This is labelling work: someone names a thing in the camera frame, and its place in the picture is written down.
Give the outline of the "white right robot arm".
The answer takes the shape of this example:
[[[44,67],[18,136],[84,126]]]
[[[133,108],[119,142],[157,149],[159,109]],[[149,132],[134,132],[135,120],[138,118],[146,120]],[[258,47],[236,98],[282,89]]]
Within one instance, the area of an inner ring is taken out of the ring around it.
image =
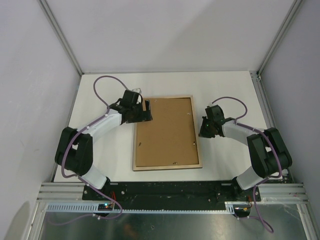
[[[231,196],[242,201],[249,189],[270,178],[281,178],[283,170],[292,166],[292,157],[278,129],[258,129],[238,120],[225,118],[219,105],[208,106],[202,117],[201,138],[217,136],[233,139],[248,147],[251,166],[232,180]]]

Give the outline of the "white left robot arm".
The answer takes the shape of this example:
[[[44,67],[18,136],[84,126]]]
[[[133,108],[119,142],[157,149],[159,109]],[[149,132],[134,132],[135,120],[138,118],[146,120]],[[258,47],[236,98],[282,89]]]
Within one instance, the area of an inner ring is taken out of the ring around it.
[[[100,200],[110,196],[109,179],[94,165],[94,144],[110,130],[122,124],[148,122],[153,119],[151,103],[138,91],[125,90],[106,113],[81,128],[62,130],[54,161],[61,166],[64,178],[78,177],[93,187]]]

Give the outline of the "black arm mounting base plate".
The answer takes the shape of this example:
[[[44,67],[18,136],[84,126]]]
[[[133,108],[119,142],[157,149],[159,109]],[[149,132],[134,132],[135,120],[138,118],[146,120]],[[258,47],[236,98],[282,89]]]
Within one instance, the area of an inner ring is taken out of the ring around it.
[[[242,190],[235,181],[109,182],[100,193],[85,186],[85,201],[116,200],[124,210],[217,211],[226,202],[261,201],[258,188]]]

